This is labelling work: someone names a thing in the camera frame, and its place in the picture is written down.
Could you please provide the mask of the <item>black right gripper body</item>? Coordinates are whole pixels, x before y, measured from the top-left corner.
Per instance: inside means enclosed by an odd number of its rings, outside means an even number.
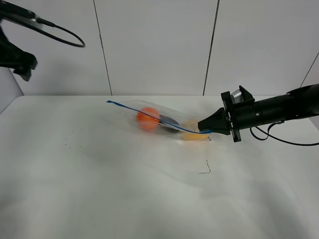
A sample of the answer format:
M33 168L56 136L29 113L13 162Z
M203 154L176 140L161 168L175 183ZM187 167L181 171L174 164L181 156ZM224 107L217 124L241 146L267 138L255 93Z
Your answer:
M229 130L231 131L234 142L241 141L240 124L238 123L239 115L244 111L245 108L251 107L255 102L252 94L249 93L244 87L240 85L239 89L243 94L243 102L237 104L232 103L230 92L224 92L221 94L226 113L227 124Z

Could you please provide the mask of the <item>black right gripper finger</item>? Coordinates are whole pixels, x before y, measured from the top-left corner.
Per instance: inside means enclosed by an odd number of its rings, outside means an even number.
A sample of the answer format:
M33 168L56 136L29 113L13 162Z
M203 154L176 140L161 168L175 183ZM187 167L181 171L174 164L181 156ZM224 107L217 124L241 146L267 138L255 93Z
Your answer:
M198 122L200 131L227 131L227 119L224 108L219 108L214 114Z
M223 135L230 135L231 131L228 128L211 128L210 131L212 133L219 133Z

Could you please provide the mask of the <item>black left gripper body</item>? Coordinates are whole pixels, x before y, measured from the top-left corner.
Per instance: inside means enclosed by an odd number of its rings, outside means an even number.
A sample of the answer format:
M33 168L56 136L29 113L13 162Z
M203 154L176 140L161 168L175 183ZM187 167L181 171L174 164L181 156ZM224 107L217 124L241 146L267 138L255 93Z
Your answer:
M13 73L28 82L31 71L37 66L37 59L33 54L25 52L12 44L0 28L0 66L13 69Z

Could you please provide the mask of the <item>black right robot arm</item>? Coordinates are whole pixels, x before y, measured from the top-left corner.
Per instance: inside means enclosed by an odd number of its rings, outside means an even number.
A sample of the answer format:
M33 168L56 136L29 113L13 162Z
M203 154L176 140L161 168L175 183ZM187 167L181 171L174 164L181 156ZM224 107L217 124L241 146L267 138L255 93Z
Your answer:
M244 87L221 94L224 107L197 123L200 132L232 135L241 141L240 130L269 124L269 128L289 120L319 115L319 85L309 85L284 95L256 101Z

